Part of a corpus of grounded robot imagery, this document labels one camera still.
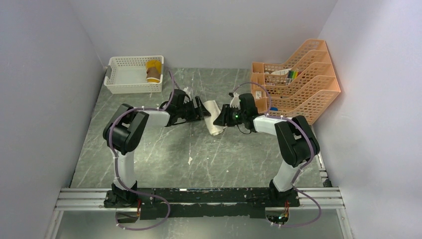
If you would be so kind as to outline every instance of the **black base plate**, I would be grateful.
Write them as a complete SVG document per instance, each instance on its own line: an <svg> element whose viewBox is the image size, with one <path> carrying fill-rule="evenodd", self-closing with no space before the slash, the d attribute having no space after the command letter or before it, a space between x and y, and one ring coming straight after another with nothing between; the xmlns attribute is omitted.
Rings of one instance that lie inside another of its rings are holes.
<svg viewBox="0 0 422 239"><path fill-rule="evenodd" d="M300 205L298 194L291 190L281 197L274 197L270 188L138 188L137 191L159 195L171 204L169 217L223 217L249 216L266 218L266 207L284 207L288 201L290 207ZM163 218L167 214L167 205L159 199L139 196L142 201L140 220ZM113 191L107 192L105 208L136 208L137 202L128 205L119 200Z"/></svg>

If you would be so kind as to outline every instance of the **marble table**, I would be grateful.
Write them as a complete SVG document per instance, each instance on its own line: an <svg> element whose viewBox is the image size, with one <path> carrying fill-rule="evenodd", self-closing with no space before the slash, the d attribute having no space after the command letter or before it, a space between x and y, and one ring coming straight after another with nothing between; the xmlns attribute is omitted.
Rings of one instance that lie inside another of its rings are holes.
<svg viewBox="0 0 422 239"><path fill-rule="evenodd" d="M234 86L250 81L249 69L171 69L181 88L192 87L202 101L228 104ZM165 72L161 93L113 95L103 86L95 106L71 187L109 188L113 178L111 152L102 132L122 103L157 107L172 89ZM245 85L239 93L250 92ZM266 187L281 164L274 136L244 135L236 127L211 136L203 121L144 131L135 151L138 187ZM317 160L303 172L298 187L322 187Z"/></svg>

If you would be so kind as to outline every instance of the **white towel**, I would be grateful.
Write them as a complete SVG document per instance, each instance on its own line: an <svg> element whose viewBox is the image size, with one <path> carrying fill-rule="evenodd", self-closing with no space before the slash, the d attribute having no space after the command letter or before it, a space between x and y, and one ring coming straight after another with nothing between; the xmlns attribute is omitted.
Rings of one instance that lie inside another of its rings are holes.
<svg viewBox="0 0 422 239"><path fill-rule="evenodd" d="M281 70L281 71L273 71L273 72L271 73L271 75L284 76L284 75L286 75L286 74L287 74L290 70L291 70L291 68L289 68L289 69L284 69L284 70Z"/></svg>
<svg viewBox="0 0 422 239"><path fill-rule="evenodd" d="M215 101L204 102L205 109L211 113L211 116L205 116L205 124L207 125L208 131L212 136L221 134L225 127L214 125L214 120L220 115L220 109Z"/></svg>

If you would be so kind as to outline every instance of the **white storage basket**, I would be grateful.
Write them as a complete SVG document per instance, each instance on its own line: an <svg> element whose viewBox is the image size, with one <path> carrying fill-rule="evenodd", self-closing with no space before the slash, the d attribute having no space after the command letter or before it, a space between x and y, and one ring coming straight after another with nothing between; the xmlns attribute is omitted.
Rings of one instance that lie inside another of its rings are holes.
<svg viewBox="0 0 422 239"><path fill-rule="evenodd" d="M145 64L150 60L161 61L159 83L148 83L146 81ZM104 85L113 94L161 92L163 72L163 56L111 57L104 77Z"/></svg>

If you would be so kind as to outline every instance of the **white wall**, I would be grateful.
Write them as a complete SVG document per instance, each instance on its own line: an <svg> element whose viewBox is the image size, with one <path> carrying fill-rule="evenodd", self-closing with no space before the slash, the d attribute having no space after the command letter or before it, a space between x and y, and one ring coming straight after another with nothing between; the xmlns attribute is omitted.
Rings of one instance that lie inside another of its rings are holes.
<svg viewBox="0 0 422 239"><path fill-rule="evenodd" d="M103 64L163 55L172 67L284 62L316 38L337 0L71 0Z"/></svg>
<svg viewBox="0 0 422 239"><path fill-rule="evenodd" d="M0 2L0 237L39 239L73 175L103 70L66 1Z"/></svg>
<svg viewBox="0 0 422 239"><path fill-rule="evenodd" d="M342 93L316 123L358 239L422 238L422 2L339 0L327 40Z"/></svg>

